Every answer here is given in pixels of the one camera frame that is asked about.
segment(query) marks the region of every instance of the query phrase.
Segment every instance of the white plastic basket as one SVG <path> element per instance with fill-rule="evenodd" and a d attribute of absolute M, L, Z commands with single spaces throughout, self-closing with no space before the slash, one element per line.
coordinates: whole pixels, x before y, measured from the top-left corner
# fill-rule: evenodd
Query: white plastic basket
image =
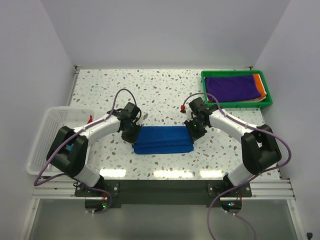
<path fill-rule="evenodd" d="M 90 115 L 94 117 L 95 111 L 71 106 L 58 106 L 49 108 L 44 114 L 40 129 L 32 146 L 26 170 L 31 175 L 38 175 L 47 161 L 47 154 L 55 140 L 58 130 L 63 126 L 69 128 L 80 127 L 87 124 Z M 51 164 L 43 176 L 51 177 L 61 173 Z"/>

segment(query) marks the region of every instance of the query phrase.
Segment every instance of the green tray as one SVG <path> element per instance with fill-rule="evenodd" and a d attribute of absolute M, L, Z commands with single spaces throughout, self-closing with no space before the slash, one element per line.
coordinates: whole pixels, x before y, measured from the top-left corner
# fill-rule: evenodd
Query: green tray
<path fill-rule="evenodd" d="M 204 92 L 207 92 L 205 77 L 231 77 L 231 76 L 241 76 L 250 74 L 260 74 L 262 84 L 266 91 L 266 98 L 261 102 L 221 102 L 220 105 L 223 108 L 265 108 L 272 104 L 272 98 L 262 71 L 259 70 L 212 70 L 212 71 L 202 71 L 202 85 Z M 215 105 L 214 102 L 208 102 L 208 96 L 204 96 L 204 102 L 207 105 Z"/>

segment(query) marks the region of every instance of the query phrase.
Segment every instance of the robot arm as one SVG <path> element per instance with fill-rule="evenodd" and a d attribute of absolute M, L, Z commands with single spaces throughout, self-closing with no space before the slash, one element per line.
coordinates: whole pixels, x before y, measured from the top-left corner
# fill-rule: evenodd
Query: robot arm
<path fill-rule="evenodd" d="M 70 136 L 83 128 L 86 129 L 88 125 L 94 125 L 80 133 L 63 147 L 53 158 L 51 164 L 70 178 L 77 179 L 89 187 L 104 189 L 103 177 L 87 165 L 89 149 L 97 140 L 120 131 L 122 131 L 121 137 L 123 140 L 134 143 L 141 128 L 141 126 L 134 123 L 134 119 L 136 119 L 139 112 L 140 109 L 129 102 L 124 109 L 115 110 L 108 119 L 108 114 L 106 114 L 100 119 L 81 127 L 61 127 L 46 159 L 48 160 L 53 152 Z"/>
<path fill-rule="evenodd" d="M 242 163 L 232 172 L 226 174 L 223 178 L 225 191 L 237 186 L 250 179 L 254 175 L 262 173 L 264 170 L 281 160 L 281 153 L 276 139 L 270 135 L 251 130 L 248 126 L 263 129 L 272 133 L 271 128 L 264 124 L 256 126 L 248 124 L 237 118 L 237 121 L 243 123 L 239 125 L 226 117 L 219 111 L 217 105 L 208 106 L 201 97 L 194 99 L 189 104 L 192 113 L 195 115 L 192 120 L 185 121 L 191 141 L 196 141 L 205 135 L 206 127 L 218 128 L 241 143 Z"/>

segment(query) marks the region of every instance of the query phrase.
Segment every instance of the speckled tabletop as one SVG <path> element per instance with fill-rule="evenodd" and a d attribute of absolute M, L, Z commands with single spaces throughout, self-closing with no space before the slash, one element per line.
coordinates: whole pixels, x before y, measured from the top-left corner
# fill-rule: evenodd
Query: speckled tabletop
<path fill-rule="evenodd" d="M 134 94 L 145 126 L 182 126 L 186 115 L 180 106 L 191 93 L 202 92 L 198 69 L 82 69 L 70 105 L 94 109 L 95 119 L 112 107 L 115 93 L 127 88 Z M 133 102 L 122 92 L 116 108 Z M 262 125 L 258 108 L 227 108 L 232 115 Z M 92 145 L 88 165 L 106 179 L 222 179 L 242 161 L 241 144 L 219 129 L 194 143 L 194 151 L 184 154 L 137 155 L 120 133 L 110 134 Z M 277 170 L 257 180 L 279 179 Z"/>

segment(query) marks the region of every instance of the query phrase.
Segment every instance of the orange fabric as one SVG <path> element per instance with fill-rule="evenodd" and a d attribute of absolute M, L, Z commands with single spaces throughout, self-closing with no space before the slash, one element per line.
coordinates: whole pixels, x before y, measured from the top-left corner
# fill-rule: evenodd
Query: orange fabric
<path fill-rule="evenodd" d="M 253 74 L 253 77 L 254 77 L 256 89 L 261 94 L 261 97 L 256 98 L 256 99 L 247 100 L 247 101 L 241 101 L 241 103 L 247 103 L 247 102 L 258 103 L 258 102 L 261 102 L 262 100 L 266 99 L 267 92 L 265 90 L 264 84 L 262 83 L 260 75 L 258 73 L 256 73 L 256 74 Z"/>

